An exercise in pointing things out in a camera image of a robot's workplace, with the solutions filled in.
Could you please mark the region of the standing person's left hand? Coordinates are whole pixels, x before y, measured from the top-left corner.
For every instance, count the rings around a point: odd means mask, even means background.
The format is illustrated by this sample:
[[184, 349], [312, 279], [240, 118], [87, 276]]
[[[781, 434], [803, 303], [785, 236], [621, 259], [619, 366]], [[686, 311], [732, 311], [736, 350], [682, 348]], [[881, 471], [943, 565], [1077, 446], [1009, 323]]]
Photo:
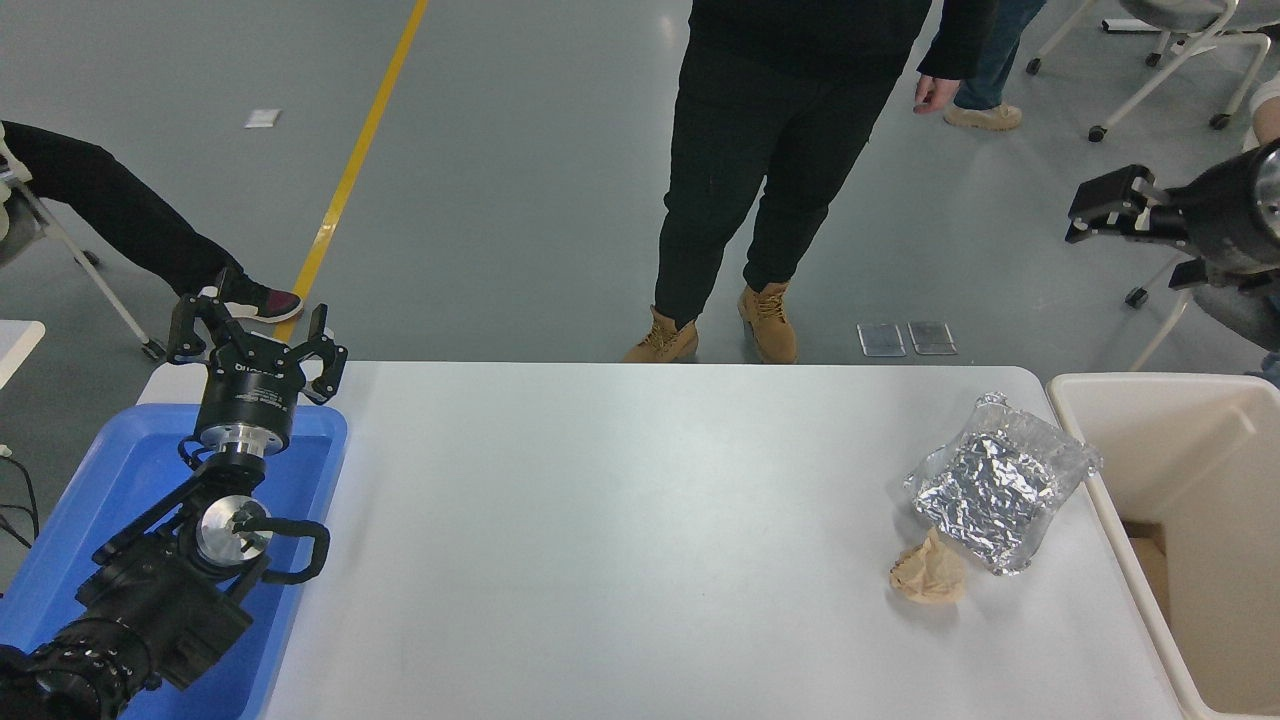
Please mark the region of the standing person's left hand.
[[963, 81], [920, 73], [915, 85], [911, 111], [918, 115], [943, 110], [955, 97]]

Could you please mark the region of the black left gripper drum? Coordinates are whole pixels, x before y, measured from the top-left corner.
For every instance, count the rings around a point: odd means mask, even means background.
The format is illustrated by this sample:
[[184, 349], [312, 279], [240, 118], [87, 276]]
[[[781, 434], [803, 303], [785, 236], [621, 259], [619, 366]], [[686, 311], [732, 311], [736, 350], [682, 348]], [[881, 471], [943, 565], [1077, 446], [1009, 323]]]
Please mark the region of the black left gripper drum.
[[293, 351], [275, 340], [252, 340], [246, 350], [216, 346], [196, 420], [198, 433], [247, 425], [291, 433], [305, 377]]

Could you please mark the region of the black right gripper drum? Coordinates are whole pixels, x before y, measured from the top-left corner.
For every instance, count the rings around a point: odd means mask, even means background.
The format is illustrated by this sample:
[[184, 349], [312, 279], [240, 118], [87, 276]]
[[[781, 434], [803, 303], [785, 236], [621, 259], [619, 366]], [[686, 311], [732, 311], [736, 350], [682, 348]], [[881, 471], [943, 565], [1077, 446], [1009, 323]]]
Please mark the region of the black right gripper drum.
[[1210, 274], [1271, 272], [1271, 146], [1258, 146], [1167, 190], [1189, 232], [1184, 252]]

